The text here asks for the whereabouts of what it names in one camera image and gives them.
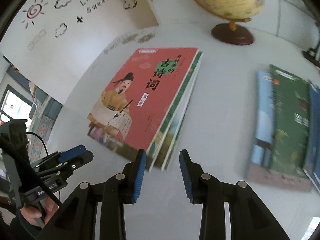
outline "red book cover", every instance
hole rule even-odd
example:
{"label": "red book cover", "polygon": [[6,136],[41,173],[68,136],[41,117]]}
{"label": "red book cover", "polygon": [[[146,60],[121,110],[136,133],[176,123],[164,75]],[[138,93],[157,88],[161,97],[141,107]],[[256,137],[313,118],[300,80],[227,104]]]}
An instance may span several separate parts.
{"label": "red book cover", "polygon": [[137,49],[88,115],[88,135],[129,159],[138,149],[148,153],[197,51]]}

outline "hand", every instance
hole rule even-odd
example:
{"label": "hand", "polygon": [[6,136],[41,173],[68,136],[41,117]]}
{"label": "hand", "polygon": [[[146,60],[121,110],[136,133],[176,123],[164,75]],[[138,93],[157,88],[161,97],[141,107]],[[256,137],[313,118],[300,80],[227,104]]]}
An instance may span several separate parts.
{"label": "hand", "polygon": [[[51,199],[47,198],[45,202],[45,209],[47,215],[44,219],[44,224],[46,225],[48,221],[52,218],[55,212],[58,210],[58,205]],[[24,206],[20,209],[21,215],[33,226],[38,226],[38,223],[35,221],[35,218],[40,218],[42,216],[41,212],[32,206]]]}

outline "globe stand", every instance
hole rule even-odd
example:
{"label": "globe stand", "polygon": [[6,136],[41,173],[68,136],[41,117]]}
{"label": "globe stand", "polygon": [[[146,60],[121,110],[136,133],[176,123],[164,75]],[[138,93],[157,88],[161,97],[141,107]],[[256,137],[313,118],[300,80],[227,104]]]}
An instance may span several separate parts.
{"label": "globe stand", "polygon": [[240,46],[249,45],[254,42],[251,32],[233,21],[216,25],[212,29],[211,35],[219,41]]}

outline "stacked books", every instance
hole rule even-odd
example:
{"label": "stacked books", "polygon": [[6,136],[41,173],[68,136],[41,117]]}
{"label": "stacked books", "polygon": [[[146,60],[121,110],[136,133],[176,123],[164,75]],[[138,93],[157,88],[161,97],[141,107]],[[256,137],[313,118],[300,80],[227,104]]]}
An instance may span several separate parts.
{"label": "stacked books", "polygon": [[319,91],[272,65],[270,73],[258,71],[258,89],[257,130],[248,179],[300,191],[311,191],[313,183],[319,190],[320,181],[315,182],[314,174]]}
{"label": "stacked books", "polygon": [[88,115],[88,135],[130,161],[147,153],[150,171],[167,170],[196,82],[197,48],[137,49]]}

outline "white scroll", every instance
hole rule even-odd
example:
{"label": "white scroll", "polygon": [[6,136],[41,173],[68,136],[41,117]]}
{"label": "white scroll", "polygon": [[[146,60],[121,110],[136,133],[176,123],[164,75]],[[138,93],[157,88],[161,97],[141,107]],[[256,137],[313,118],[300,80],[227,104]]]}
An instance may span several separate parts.
{"label": "white scroll", "polygon": [[99,100],[94,105],[91,111],[91,115],[97,122],[105,126],[114,127],[119,130],[123,138],[128,135],[132,119],[126,112],[122,111],[120,113],[120,111],[110,110],[109,108],[106,108],[104,104]]}

